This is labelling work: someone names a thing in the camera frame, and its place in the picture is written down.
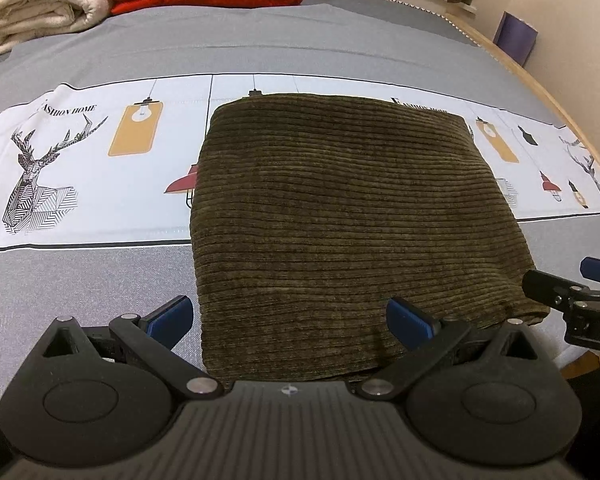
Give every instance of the white printed panel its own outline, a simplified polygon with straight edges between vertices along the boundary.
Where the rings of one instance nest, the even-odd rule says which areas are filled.
[[[193,189],[178,184],[177,192],[165,191],[195,172],[214,111],[253,90],[446,110],[464,117],[516,218],[600,212],[600,167],[568,128],[396,85],[195,75],[82,90],[62,85],[1,113],[0,248],[188,239]]]

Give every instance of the brown ribbed cushion cover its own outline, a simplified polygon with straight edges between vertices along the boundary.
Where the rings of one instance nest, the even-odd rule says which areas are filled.
[[[203,361],[223,381],[360,376],[402,347],[401,296],[485,327],[548,312],[464,120],[372,99],[254,96],[216,110],[191,211]]]

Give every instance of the corduroy cloth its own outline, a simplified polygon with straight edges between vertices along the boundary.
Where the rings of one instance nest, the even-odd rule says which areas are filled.
[[[216,110],[191,238],[202,356],[222,380],[360,377],[402,353],[392,296],[486,327],[549,309],[464,119],[372,99],[254,96]]]

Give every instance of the black border line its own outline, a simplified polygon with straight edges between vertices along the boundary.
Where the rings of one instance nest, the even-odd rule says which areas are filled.
[[[381,85],[392,85],[392,86],[398,86],[400,88],[409,88],[411,90],[419,90],[421,92],[428,92],[430,94],[436,94],[436,95],[440,95],[443,97],[451,97],[452,99],[460,99],[461,101],[466,101],[468,103],[473,103],[476,105],[480,105],[480,106],[487,106],[489,108],[496,108],[496,110],[502,110],[504,112],[509,112],[509,110],[506,110],[504,108],[499,108],[499,107],[495,107],[495,106],[491,106],[491,105],[486,105],[484,103],[480,103],[478,101],[472,101],[471,99],[462,99],[460,97],[456,97],[453,95],[449,95],[449,94],[443,94],[442,92],[436,92],[434,90],[425,90],[423,88],[417,88],[415,86],[409,86],[409,85],[400,85],[398,83],[387,83],[386,81],[372,81],[369,79],[357,79],[355,77],[340,77],[340,76],[336,76],[336,75],[316,75],[316,74],[289,74],[289,73],[285,73],[285,72],[200,72],[200,73],[191,73],[191,74],[179,74],[179,75],[165,75],[162,77],[140,77],[138,79],[123,79],[120,81],[111,81],[109,83],[102,83],[99,85],[91,85],[91,86],[84,86],[82,88],[77,88],[69,83],[59,83],[58,86],[67,86],[69,87],[71,90],[75,90],[75,91],[80,91],[80,90],[88,90],[91,88],[98,88],[101,86],[108,86],[108,85],[115,85],[115,84],[120,84],[120,83],[134,83],[136,81],[146,81],[146,80],[151,80],[151,79],[171,79],[174,77],[192,77],[192,76],[197,76],[197,75],[210,75],[211,77],[215,76],[215,75],[290,75],[290,76],[298,76],[298,77],[323,77],[326,79],[344,79],[346,81],[359,81],[362,83],[374,83],[374,84],[381,84]],[[5,108],[4,110],[2,110],[0,112],[0,114],[2,112],[5,112],[7,110],[9,110],[10,108],[15,108],[17,106],[26,106],[28,104],[31,104],[33,101],[35,101],[36,99],[41,98],[44,94],[48,93],[48,92],[53,92],[55,90],[47,90],[46,92],[42,92],[42,94],[40,94],[38,97],[36,97],[35,99],[32,99],[31,101],[27,102],[27,103],[19,103],[16,105],[11,105],[8,108]],[[541,123],[541,124],[546,124],[547,126],[553,126],[554,128],[558,128],[558,126],[555,126],[555,124],[553,123],[545,123],[544,121],[538,121],[537,119],[534,119],[533,117],[527,117],[525,115],[521,115],[521,114],[516,114],[514,112],[509,112],[511,114],[514,115],[518,115],[520,117],[524,117],[525,119],[529,119],[530,121],[535,121],[537,123]],[[564,124],[563,126],[560,126],[560,128],[565,128],[567,127],[566,124]]]
[[[435,92],[435,91],[431,91],[431,90],[424,90],[422,88],[416,88],[413,86],[408,86],[408,85],[400,85],[400,84],[396,84],[396,83],[387,83],[387,82],[382,82],[382,81],[370,81],[367,79],[356,79],[353,77],[339,77],[339,76],[332,76],[332,75],[311,75],[311,74],[289,74],[289,73],[282,73],[282,72],[208,72],[208,73],[193,73],[193,74],[179,74],[179,75],[167,75],[167,76],[162,76],[162,77],[141,77],[138,79],[127,79],[127,80],[120,80],[120,81],[112,81],[112,82],[108,82],[108,83],[103,83],[103,84],[99,84],[99,85],[92,85],[92,86],[85,86],[83,88],[76,88],[74,86],[72,86],[69,83],[60,83],[58,86],[67,86],[68,88],[70,88],[71,90],[75,90],[75,91],[80,91],[80,90],[88,90],[91,88],[99,88],[102,86],[108,86],[108,85],[115,85],[115,84],[120,84],[120,83],[130,83],[130,82],[137,82],[137,81],[146,81],[146,80],[151,80],[151,79],[171,79],[171,78],[175,78],[175,77],[193,77],[193,76],[204,76],[204,75],[209,75],[211,76],[211,85],[210,85],[210,90],[209,90],[209,100],[208,100],[208,104],[207,104],[207,123],[208,123],[208,112],[209,112],[209,107],[210,107],[210,102],[211,102],[211,87],[213,85],[213,78],[215,75],[249,75],[249,74],[253,74],[253,75],[290,75],[290,76],[298,76],[298,77],[321,77],[321,78],[326,78],[326,79],[341,79],[341,80],[346,80],[346,81],[358,81],[358,82],[363,82],[363,83],[373,83],[373,84],[383,84],[383,85],[392,85],[392,86],[397,86],[400,88],[408,88],[408,89],[412,89],[412,90],[419,90],[422,92],[429,92],[431,94],[436,94],[436,95],[440,95],[440,96],[444,96],[444,97],[451,97],[453,99],[460,99],[461,101],[466,101],[469,103],[474,103],[480,106],[487,106],[489,108],[495,108],[496,110],[502,110],[504,112],[508,112],[508,110],[505,110],[504,108],[496,108],[493,106],[489,106],[489,105],[485,105],[484,103],[479,103],[476,101],[472,101],[470,99],[461,99],[459,97],[455,97],[455,96],[451,96],[449,94],[443,94],[441,92]],[[40,94],[38,97],[36,97],[35,99],[39,99],[40,97],[42,97],[44,94],[48,93],[48,92],[53,92],[55,89],[53,90],[48,90],[46,92],[43,92],[42,94]],[[29,101],[28,103],[20,103],[17,105],[11,105],[8,108],[5,108],[3,111],[0,112],[3,113],[7,110],[9,110],[10,108],[15,108],[15,107],[19,107],[19,106],[26,106],[28,104],[31,104],[33,101],[35,101],[35,99]],[[519,115],[520,117],[524,117],[526,119],[529,119],[530,121],[536,121],[538,123],[541,124],[546,124],[547,126],[553,126],[554,128],[560,130],[562,128],[566,128],[567,125],[564,124],[563,126],[555,126],[552,123],[545,123],[543,121],[538,121],[536,119],[533,119],[531,117],[527,117],[527,116],[523,116],[520,114],[515,114],[515,115]],[[579,213],[579,214],[570,214],[570,215],[561,215],[561,216],[542,216],[542,217],[536,217],[536,218],[524,218],[524,219],[516,219],[516,222],[518,223],[522,223],[522,222],[536,222],[536,221],[542,221],[542,220],[559,220],[559,219],[568,219],[568,218],[582,218],[582,217],[587,217],[587,216],[600,216],[600,212],[597,213]],[[36,250],[79,250],[79,249],[107,249],[107,248],[111,248],[111,249],[123,249],[123,248],[128,248],[128,247],[154,247],[154,246],[164,246],[164,245],[189,245],[191,244],[191,240],[149,240],[149,241],[141,241],[141,242],[104,242],[104,243],[93,243],[93,244],[57,244],[57,245],[49,245],[49,244],[21,244],[21,245],[16,245],[16,246],[7,246],[7,247],[0,247],[0,253],[5,252],[5,251],[12,251],[12,250],[17,250],[17,249],[36,249]]]

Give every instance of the deer illustration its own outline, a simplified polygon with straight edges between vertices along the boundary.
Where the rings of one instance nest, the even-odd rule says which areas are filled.
[[[37,159],[33,158],[33,148],[30,145],[35,130],[29,132],[24,139],[21,138],[22,132],[18,128],[14,131],[11,140],[21,152],[18,154],[18,163],[24,172],[16,187],[13,188],[2,216],[2,222],[8,232],[16,234],[20,231],[28,232],[55,227],[64,215],[78,205],[77,193],[73,187],[39,186],[38,177],[45,166],[58,158],[61,150],[89,137],[108,118],[108,116],[105,117],[92,129],[93,123],[85,114],[82,116],[86,125],[79,134],[71,139],[71,130],[68,130],[62,142],[50,148],[44,156]]]
[[[577,165],[579,165],[585,171],[585,173],[587,173],[593,179],[593,182],[596,183],[596,187],[600,192],[600,183],[596,179],[596,169],[593,167],[593,163],[595,162],[593,155],[591,155],[589,151],[585,148],[585,150],[587,151],[587,156],[584,157],[584,162],[582,162],[578,160],[578,158],[574,156],[570,150],[570,148],[584,148],[582,142],[580,142],[580,139],[576,139],[573,142],[569,142],[568,140],[564,140],[562,137],[560,137],[560,140],[563,144],[566,144],[567,153],[569,153],[571,160]]]

